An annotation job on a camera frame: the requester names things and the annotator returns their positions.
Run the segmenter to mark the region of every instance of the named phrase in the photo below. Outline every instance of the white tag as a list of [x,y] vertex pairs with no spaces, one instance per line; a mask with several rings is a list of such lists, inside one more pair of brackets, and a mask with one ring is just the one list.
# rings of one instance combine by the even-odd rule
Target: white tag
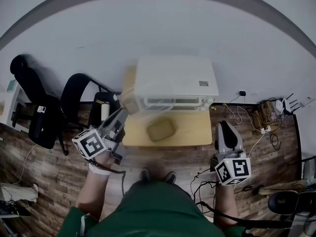
[[44,107],[44,106],[38,107],[38,113],[45,113],[45,111],[46,111],[46,107]]

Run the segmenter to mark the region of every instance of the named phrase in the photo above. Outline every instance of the person's right arm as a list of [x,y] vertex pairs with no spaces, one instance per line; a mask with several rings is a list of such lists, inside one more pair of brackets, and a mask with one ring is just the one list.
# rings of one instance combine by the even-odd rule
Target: person's right arm
[[[228,216],[239,217],[232,185],[216,186],[215,209]],[[214,214],[214,223],[222,229],[236,225],[236,221],[216,214]]]

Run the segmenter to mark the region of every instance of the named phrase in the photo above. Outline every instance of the shoe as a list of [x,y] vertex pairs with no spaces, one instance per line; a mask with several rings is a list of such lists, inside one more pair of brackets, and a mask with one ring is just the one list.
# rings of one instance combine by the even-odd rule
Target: shoe
[[139,176],[140,176],[140,180],[142,180],[143,182],[146,182],[146,183],[150,182],[150,171],[149,171],[149,169],[144,168],[140,172]]
[[176,173],[171,171],[166,175],[164,182],[168,184],[174,184],[176,181],[176,177]]

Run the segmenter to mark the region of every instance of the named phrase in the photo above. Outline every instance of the white wrist strap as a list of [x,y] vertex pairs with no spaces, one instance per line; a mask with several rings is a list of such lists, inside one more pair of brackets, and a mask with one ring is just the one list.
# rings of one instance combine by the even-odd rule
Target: white wrist strap
[[98,168],[97,166],[94,166],[92,164],[89,163],[89,169],[95,173],[95,174],[99,174],[99,175],[104,175],[104,176],[109,176],[111,174],[110,171]]

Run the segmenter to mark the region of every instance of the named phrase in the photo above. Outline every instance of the white desk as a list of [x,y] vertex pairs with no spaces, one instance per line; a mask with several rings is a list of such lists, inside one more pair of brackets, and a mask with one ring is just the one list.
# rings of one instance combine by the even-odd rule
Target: white desk
[[[7,89],[7,86],[11,80],[13,80],[14,77],[10,78],[7,82],[7,85],[4,85],[5,90]],[[16,82],[15,88],[12,92],[0,92],[0,102],[4,105],[4,110],[2,115],[0,115],[0,123],[5,124],[15,130],[18,131],[25,131],[29,132],[29,130],[21,126],[19,124],[16,124],[15,127],[12,126],[12,114],[16,109],[16,106],[18,103],[25,106],[25,103],[23,101],[23,93],[21,86]]]

